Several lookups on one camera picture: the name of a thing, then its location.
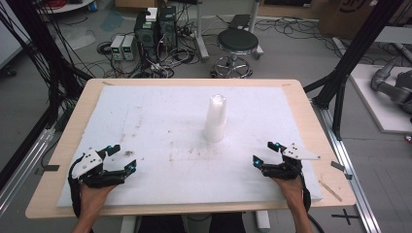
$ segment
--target black metal pole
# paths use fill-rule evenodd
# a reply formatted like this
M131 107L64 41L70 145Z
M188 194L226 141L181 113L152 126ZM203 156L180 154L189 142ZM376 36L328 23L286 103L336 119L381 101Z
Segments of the black metal pole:
M322 85L324 86L319 95L313 99L313 103L323 109L327 109L332 98L338 94L335 100L332 129L339 140L341 140L340 122L346 81L348 81L358 62L379 36L402 2L403 0L380 0L352 44L348 47L348 50L336 65L334 71L330 74L330 77L327 79L323 78L321 82L314 82L304 87L305 91L309 92Z

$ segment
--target wheel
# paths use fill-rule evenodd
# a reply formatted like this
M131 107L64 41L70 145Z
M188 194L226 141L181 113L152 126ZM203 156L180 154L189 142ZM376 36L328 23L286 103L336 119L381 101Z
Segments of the wheel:
M218 76L218 72L216 72L216 71L211 71L211 72L210 72L210 76L211 76L212 78L215 78L215 77Z

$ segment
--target electronic equipment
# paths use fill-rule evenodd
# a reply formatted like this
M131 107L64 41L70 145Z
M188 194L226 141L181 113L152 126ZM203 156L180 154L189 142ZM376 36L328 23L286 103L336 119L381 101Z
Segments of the electronic equipment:
M163 46L172 50L178 46L176 31L176 7L159 8L158 22Z
M114 60L124 60L123 50L121 49L123 40L124 40L124 36L116 36L115 40L110 45L110 48L112 50L112 58Z
M136 36L140 56L146 56L152 63L157 63L157 44L159 26L157 21L147 21L147 9L143 9L136 17L134 34Z
M148 14L146 14L146 21L157 20L157 8L148 8Z
M126 35L121 48L123 49L124 59L134 60L134 57L137 54L136 38L132 35Z

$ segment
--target black stool seat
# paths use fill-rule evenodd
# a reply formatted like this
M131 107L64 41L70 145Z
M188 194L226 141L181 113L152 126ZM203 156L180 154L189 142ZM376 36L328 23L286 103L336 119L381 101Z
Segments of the black stool seat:
M249 31L242 29L227 29L218 36L218 43L223 49L232 52L255 50L258 38Z

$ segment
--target human hand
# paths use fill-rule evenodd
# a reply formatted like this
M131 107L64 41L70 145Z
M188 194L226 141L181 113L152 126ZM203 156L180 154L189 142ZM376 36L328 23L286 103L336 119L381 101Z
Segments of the human hand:
M300 181L300 178L295 178L294 180L282 180L277 178L271 179L281 188L291 211L295 211L301 207L304 208L302 198L302 182Z
M282 193L287 200L288 207L292 212L296 231L299 233L313 233L309 217L303 204L303 186L300 178L287 181L276 178L271 179L281 187Z
M90 231L91 226L99 217L107 196L115 187L116 185L92 188L82 183L80 189L81 213L72 233L88 233Z

